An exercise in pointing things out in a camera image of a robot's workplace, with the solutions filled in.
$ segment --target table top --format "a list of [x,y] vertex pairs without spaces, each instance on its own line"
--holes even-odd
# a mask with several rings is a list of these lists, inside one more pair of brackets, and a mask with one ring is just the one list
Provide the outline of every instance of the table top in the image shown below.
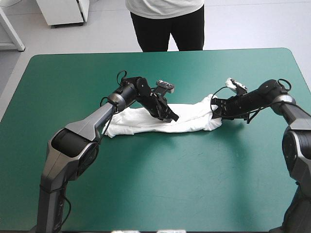
[[[311,112],[310,91],[287,49],[34,56],[0,123],[0,230],[36,224],[47,141],[96,110],[117,88],[116,74],[123,69],[128,77],[147,78],[150,86],[158,79],[175,84],[169,103],[199,102],[229,77],[249,91],[283,78],[297,104]],[[218,97],[232,95],[224,90]],[[281,150],[286,126],[265,109],[249,125],[224,121],[211,132],[105,137],[95,163],[68,184],[72,212],[62,229],[278,227],[296,190]]]

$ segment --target person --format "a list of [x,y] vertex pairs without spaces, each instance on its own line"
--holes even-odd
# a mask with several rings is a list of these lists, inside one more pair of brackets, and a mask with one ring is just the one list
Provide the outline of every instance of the person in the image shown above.
[[167,51],[172,34],[180,51],[202,50],[204,0],[126,0],[143,52]]

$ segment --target white towel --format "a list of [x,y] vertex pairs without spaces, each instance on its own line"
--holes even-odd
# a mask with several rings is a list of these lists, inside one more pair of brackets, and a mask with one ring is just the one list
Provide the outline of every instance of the white towel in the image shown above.
[[178,121],[172,120],[171,123],[152,117],[145,108],[126,108],[112,117],[106,135],[112,138],[119,134],[133,135],[152,131],[167,133],[212,131],[221,126],[222,119],[212,119],[211,97],[212,95],[208,95],[196,104],[169,104],[173,112],[179,115]]

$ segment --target white cabinet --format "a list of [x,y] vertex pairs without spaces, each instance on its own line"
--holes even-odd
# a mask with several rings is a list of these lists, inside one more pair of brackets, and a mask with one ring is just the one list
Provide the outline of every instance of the white cabinet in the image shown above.
[[48,25],[87,22],[89,0],[36,0]]

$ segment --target white shirt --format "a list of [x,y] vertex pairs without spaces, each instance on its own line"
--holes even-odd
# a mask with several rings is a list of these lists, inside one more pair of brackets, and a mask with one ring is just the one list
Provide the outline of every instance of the white shirt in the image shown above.
[[135,15],[164,19],[199,10],[204,5],[204,0],[126,0],[125,5]]
[[222,124],[221,118],[212,119],[210,108],[212,94],[196,104],[169,104],[179,119],[167,123],[152,117],[145,108],[126,108],[119,114],[113,115],[106,135],[114,137],[119,134],[133,135],[141,132],[182,133],[198,130],[212,131]]

